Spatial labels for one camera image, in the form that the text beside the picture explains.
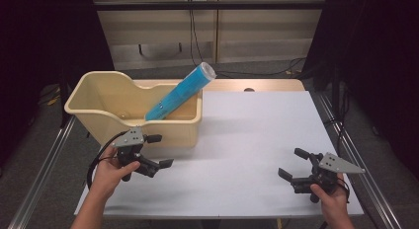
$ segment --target gray floor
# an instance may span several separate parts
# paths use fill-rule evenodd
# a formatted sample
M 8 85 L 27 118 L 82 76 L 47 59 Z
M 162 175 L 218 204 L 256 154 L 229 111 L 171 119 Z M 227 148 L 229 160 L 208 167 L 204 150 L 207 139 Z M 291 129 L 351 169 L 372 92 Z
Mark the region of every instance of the gray floor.
M 289 69 L 290 61 L 257 61 L 214 64 L 215 70 L 227 72 L 249 72 L 254 74 L 222 73 L 219 78 L 291 78 L 287 73 L 272 75 L 274 72 Z M 193 65 L 158 67 L 142 70 L 129 70 L 132 78 L 182 78 Z M 293 70 L 299 70 L 301 64 Z M 304 87 L 311 92 L 322 119 L 327 119 L 319 105 L 319 94 L 312 89 L 312 80 L 304 80 Z M 20 203 L 30 189 L 32 182 L 48 154 L 60 125 L 59 103 L 40 105 L 35 122 L 30 131 L 23 136 L 10 161 L 4 166 L 0 179 L 0 228 L 7 228 Z M 394 157 L 388 142 L 376 136 L 373 124 L 356 100 L 351 100 L 351 108 L 346 116 L 346 130 L 350 133 L 371 174 L 374 176 L 383 195 L 393 208 L 402 228 L 417 228 L 419 215 L 419 183 Z M 336 143 L 336 134 L 331 126 L 326 126 L 331 140 Z M 34 208 L 28 228 L 66 228 L 74 219 L 73 212 L 83 190 L 87 166 L 99 149 L 93 138 L 87 138 L 87 130 L 76 120 L 64 145 L 53 172 L 42 190 L 38 204 Z M 354 178 L 357 195 L 371 214 L 378 228 L 385 228 L 373 202 L 360 183 Z M 283 228 L 318 228 L 321 217 L 305 219 L 283 219 Z M 375 228 L 369 216 L 354 217 L 357 228 Z M 264 220 L 223 220 L 220 228 L 276 228 L 275 219 Z M 196 220 L 112 220 L 106 219 L 103 228 L 201 228 Z

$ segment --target black curtain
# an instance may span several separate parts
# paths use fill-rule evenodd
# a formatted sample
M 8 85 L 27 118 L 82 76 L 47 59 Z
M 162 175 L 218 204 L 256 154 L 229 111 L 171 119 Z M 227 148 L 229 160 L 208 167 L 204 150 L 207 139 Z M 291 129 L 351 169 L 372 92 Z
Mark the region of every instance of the black curtain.
M 419 0 L 368 0 L 347 55 L 343 78 L 419 179 Z
M 0 166 L 36 116 L 40 90 L 74 87 L 92 70 L 114 70 L 92 0 L 0 0 Z
M 326 0 L 300 78 L 313 77 L 316 90 L 332 82 L 354 38 L 366 0 Z

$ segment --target finger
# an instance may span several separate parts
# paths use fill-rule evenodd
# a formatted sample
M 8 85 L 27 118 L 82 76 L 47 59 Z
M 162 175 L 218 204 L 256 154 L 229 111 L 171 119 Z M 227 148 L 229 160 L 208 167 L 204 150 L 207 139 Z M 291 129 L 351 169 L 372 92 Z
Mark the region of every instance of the finger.
M 120 161 L 118 160 L 118 157 L 112 158 L 111 164 L 118 169 L 122 166 Z
M 327 201 L 329 199 L 330 196 L 319 185 L 313 184 L 310 188 L 322 201 Z
M 134 162 L 131 162 L 128 165 L 120 168 L 119 169 L 119 172 L 121 174 L 121 178 L 123 176 L 128 175 L 129 173 L 132 173 L 133 171 L 135 171 L 136 169 L 138 169 L 138 167 L 139 167 L 139 162 L 134 161 Z
M 337 177 L 338 177 L 338 181 L 337 181 L 338 184 L 341 185 L 342 187 L 344 187 L 345 186 L 345 178 L 343 177 L 343 174 L 338 173 Z
M 102 157 L 114 157 L 117 153 L 118 148 L 115 148 L 112 144 L 110 144 L 102 154 Z

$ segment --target black cable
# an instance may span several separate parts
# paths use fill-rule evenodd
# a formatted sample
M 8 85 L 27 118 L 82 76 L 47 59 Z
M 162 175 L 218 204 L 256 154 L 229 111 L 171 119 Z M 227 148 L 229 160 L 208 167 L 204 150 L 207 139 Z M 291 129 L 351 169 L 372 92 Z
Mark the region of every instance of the black cable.
M 89 166 L 89 170 L 87 170 L 87 177 L 86 177 L 86 182 L 87 182 L 87 188 L 90 189 L 90 187 L 92 187 L 92 176 L 93 176 L 93 171 L 95 170 L 96 166 L 99 164 L 100 161 L 102 161 L 103 159 L 100 159 L 100 157 L 102 156 L 102 154 L 105 152 L 105 150 L 108 148 L 108 146 L 118 137 L 124 135 L 126 133 L 126 131 L 124 132 L 120 132 L 117 135 L 115 135 L 114 137 L 112 137 L 99 151 L 98 155 L 96 155 L 95 159 L 93 159 L 93 162 L 90 164 Z
M 117 157 L 116 156 L 114 156 L 114 157 L 104 157 L 104 158 L 99 159 L 99 162 L 102 162 L 103 160 L 106 160 L 106 159 L 114 159 L 114 158 L 117 158 Z
M 230 79 L 234 79 L 233 77 L 228 76 L 228 75 L 226 75 L 226 74 L 222 74 L 222 73 L 220 73 L 219 71 L 216 71 L 216 74 L 217 74 L 217 75 L 224 76 L 224 77 L 227 77 L 227 78 L 230 78 Z
M 345 186 L 342 186 L 340 184 L 337 184 L 338 187 L 340 187 L 342 190 L 345 191 L 345 194 L 346 194 L 346 202 L 349 203 L 349 194 L 351 193 L 349 191 L 349 186 L 348 186 L 348 184 L 346 184 L 346 182 L 344 180 L 342 180 L 340 178 L 338 178 L 338 181 L 341 181 L 345 185 Z
M 354 185 L 352 185 L 352 189 L 354 190 L 354 193 L 355 193 L 356 195 L 359 195 L 359 194 L 358 194 L 358 191 L 357 191 L 357 189 L 355 188 L 355 186 L 354 186 Z M 376 229 L 378 229 L 379 227 L 378 227 L 377 222 L 374 220 L 373 216 L 371 215 L 371 212 L 368 210 L 368 208 L 364 205 L 363 201 L 362 201 L 359 197 L 358 197 L 358 202 L 360 203 L 361 208 L 362 208 L 362 209 L 366 212 L 366 214 L 369 216 L 370 220 L 373 222 L 373 224 L 374 224 L 374 226 L 376 227 Z
M 305 57 L 303 57 L 303 58 L 295 58 L 295 59 L 292 59 L 290 61 L 290 79 L 292 79 L 292 77 L 293 77 L 293 67 L 296 66 L 298 63 L 300 63 L 302 60 L 305 60 Z
M 340 128 L 338 132 L 338 138 L 336 140 L 336 154 L 340 157 L 340 140 L 342 138 L 343 131 L 345 129 L 345 116 L 349 111 L 350 106 L 350 99 L 349 99 L 349 91 L 348 88 L 345 86 L 345 91 L 342 96 L 342 106 L 339 110 L 339 116 L 341 117 Z
M 198 38 L 197 38 L 197 32 L 195 31 L 195 16 L 194 16 L 194 10 L 191 10 L 192 15 L 192 25 L 194 28 L 194 36 L 195 36 L 195 46 L 197 47 L 198 54 L 200 55 L 201 62 L 203 62 L 203 57 L 201 56 L 200 46 L 198 45 Z
M 293 65 L 290 65 L 290 67 L 294 67 L 294 66 L 296 66 L 298 64 L 298 62 L 297 63 L 295 63 L 295 64 L 293 64 Z M 284 70 L 281 70 L 281 71 L 278 71 L 278 72 L 274 72 L 274 73 L 266 73 L 266 74 L 258 74 L 258 73 L 249 73 L 249 72 L 236 72 L 236 71 L 222 71 L 222 70 L 218 70 L 218 71 L 216 71 L 216 73 L 218 74 L 218 73 L 220 73 L 220 74 L 222 74 L 222 73 L 227 73 L 227 74 L 248 74 L 248 75 L 261 75 L 261 76 L 271 76 L 271 75 L 276 75 L 276 74 L 282 74 L 282 73 L 284 73 L 284 72 L 287 72 L 287 71 L 289 71 L 290 70 L 290 67 L 289 68 L 286 68 L 286 69 L 284 69 Z
M 192 40 L 193 40 L 193 36 L 192 36 L 192 10 L 189 11 L 189 20 L 190 20 L 190 30 L 189 30 L 189 34 L 190 34 L 190 52 L 191 52 L 191 58 L 192 58 L 192 62 L 194 63 L 195 66 L 197 66 L 197 63 L 195 62 L 194 59 L 194 53 L 192 52 Z

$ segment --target metal bracket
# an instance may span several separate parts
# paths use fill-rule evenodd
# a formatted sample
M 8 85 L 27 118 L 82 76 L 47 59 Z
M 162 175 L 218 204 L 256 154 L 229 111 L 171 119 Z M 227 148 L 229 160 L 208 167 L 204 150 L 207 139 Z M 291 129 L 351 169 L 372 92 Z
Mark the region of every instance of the metal bracket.
M 334 173 L 364 173 L 366 171 L 329 152 L 324 155 L 318 166 Z
M 127 147 L 144 143 L 144 136 L 139 126 L 131 128 L 126 134 L 119 137 L 114 147 Z

